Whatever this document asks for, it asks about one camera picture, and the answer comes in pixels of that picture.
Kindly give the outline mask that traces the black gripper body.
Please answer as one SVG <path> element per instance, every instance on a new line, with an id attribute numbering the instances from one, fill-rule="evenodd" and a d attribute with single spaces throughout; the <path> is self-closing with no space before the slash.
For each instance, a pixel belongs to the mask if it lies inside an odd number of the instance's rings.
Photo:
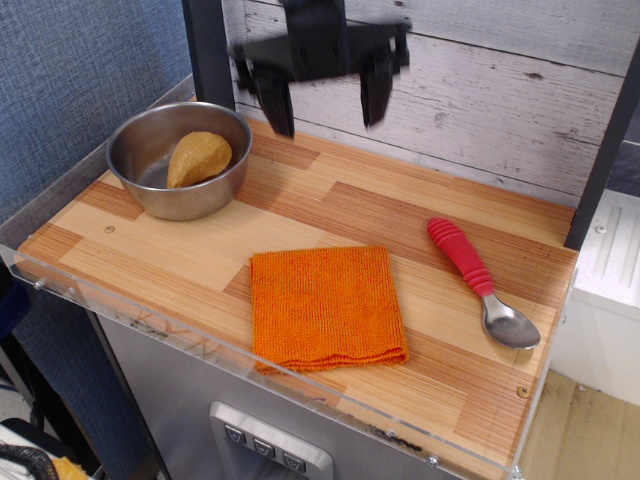
<path id="1" fill-rule="evenodd" d="M 409 64 L 407 20 L 350 24 L 342 1 L 285 1 L 287 33 L 229 48 L 239 86 L 284 92 L 291 83 L 357 74 L 366 93 L 390 92 Z"/>

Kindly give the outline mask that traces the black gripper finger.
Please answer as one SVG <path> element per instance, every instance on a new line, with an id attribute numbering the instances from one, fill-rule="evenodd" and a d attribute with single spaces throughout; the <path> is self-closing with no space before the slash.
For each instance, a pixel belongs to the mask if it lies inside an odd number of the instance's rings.
<path id="1" fill-rule="evenodd" d="M 393 67 L 389 65 L 373 66 L 360 72 L 361 106 L 366 127 L 372 127 L 384 119 L 393 75 Z"/>
<path id="2" fill-rule="evenodd" d="M 295 136 L 291 82 L 286 76 L 258 76 L 254 80 L 258 102 L 273 131 L 289 138 Z"/>

